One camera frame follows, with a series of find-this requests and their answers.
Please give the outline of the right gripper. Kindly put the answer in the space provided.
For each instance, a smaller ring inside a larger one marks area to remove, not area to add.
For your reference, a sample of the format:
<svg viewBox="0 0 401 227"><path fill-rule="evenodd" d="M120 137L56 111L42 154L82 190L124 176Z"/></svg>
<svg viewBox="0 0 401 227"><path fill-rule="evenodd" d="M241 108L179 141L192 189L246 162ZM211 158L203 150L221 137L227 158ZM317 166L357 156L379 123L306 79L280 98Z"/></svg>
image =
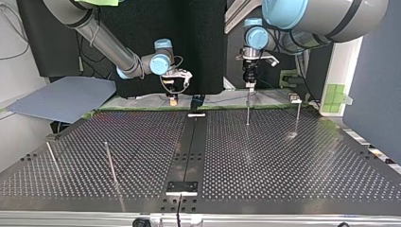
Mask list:
<svg viewBox="0 0 401 227"><path fill-rule="evenodd" d="M164 79L164 86L167 89L166 96L170 97L169 105L177 106L178 94L181 94L185 91L185 87L183 85L183 79Z"/></svg>

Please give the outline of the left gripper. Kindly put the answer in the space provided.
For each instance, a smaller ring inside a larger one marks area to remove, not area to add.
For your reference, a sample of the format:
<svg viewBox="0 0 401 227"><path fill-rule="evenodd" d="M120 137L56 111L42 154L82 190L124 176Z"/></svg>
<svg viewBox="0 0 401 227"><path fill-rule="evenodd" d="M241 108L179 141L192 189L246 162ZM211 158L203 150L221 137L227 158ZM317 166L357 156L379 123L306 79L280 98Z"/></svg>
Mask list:
<svg viewBox="0 0 401 227"><path fill-rule="evenodd" d="M243 61L243 79L246 83L246 88L249 93L252 94L255 91L255 82L258 77L257 75L258 61L244 60Z"/></svg>

